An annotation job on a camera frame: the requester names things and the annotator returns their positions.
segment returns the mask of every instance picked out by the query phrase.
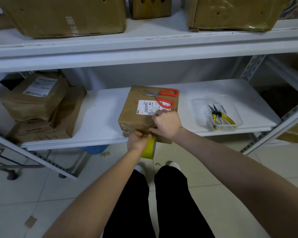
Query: yellow-handled pliers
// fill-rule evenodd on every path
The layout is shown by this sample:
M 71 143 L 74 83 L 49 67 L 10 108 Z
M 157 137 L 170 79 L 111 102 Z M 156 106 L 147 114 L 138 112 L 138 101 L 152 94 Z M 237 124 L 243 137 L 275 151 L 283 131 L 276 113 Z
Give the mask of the yellow-handled pliers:
M 230 124 L 235 124 L 235 122 L 233 120 L 231 120 L 228 116 L 226 116 L 225 114 L 223 114 L 221 111 L 219 111 L 215 105 L 213 104 L 213 107 L 211 105 L 209 105 L 210 110 L 212 111 L 212 117 L 215 123 L 218 124 L 222 124 L 221 122 L 221 118 L 225 119 L 227 122 L 229 122 Z

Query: yellow tape roll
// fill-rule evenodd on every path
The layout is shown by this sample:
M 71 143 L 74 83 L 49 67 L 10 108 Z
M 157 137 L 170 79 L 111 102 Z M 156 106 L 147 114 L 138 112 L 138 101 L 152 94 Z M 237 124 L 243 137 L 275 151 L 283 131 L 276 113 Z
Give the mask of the yellow tape roll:
M 156 150 L 156 137 L 152 136 L 151 140 L 149 140 L 147 144 L 145 151 L 141 154 L 141 157 L 152 160 L 155 150 Z

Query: person's right arm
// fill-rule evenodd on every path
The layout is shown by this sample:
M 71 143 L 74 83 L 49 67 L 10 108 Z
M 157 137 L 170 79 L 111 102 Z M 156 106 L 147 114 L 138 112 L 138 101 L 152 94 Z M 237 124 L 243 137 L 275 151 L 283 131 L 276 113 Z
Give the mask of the person's right arm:
M 186 149 L 249 209 L 271 237 L 298 238 L 298 188 L 255 160 L 182 127 L 176 112 L 157 111 L 151 132 Z

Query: wheel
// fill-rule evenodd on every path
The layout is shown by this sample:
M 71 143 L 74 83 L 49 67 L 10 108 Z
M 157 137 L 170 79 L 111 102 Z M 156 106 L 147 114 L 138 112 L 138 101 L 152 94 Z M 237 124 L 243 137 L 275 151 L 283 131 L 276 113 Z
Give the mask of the wheel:
M 61 179 L 65 179 L 65 178 L 66 178 L 66 176 L 63 175 L 63 174 L 58 174 L 58 176 L 59 176 Z
M 14 170 L 10 170 L 7 180 L 16 180 L 18 177 L 18 174 Z

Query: hand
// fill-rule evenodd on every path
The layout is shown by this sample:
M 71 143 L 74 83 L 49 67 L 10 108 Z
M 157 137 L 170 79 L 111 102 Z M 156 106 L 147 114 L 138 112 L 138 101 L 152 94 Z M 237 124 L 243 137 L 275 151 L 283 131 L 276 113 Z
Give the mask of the hand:
M 150 139 L 151 135 L 147 135 L 147 137 L 143 138 L 142 133 L 138 131 L 132 131 L 127 141 L 127 150 L 139 150 L 142 154 Z
M 170 140 L 173 140 L 179 129 L 183 128 L 179 115 L 175 111 L 158 110 L 152 119 L 158 128 L 149 128 L 149 131 Z

